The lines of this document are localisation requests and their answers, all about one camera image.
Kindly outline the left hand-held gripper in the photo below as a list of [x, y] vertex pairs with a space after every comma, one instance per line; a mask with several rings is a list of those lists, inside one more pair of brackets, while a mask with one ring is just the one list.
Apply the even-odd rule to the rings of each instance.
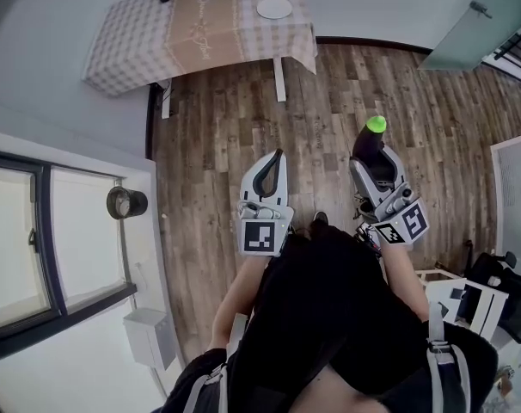
[[[264, 181], [272, 175], [272, 185]], [[237, 202], [237, 242], [243, 256], [280, 256], [294, 215], [288, 206], [286, 156], [281, 149], [261, 157], [246, 172]]]

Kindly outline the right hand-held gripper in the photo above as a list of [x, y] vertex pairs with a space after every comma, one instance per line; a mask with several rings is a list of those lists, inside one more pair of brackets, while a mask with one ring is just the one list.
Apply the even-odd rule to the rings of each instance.
[[[378, 151], [377, 181], [355, 157], [350, 158], [350, 171], [364, 220], [360, 228], [374, 248], [380, 250], [381, 243], [411, 246], [427, 232], [424, 202], [405, 182], [402, 161], [389, 145], [381, 144]], [[394, 190], [388, 195], [381, 185]]]

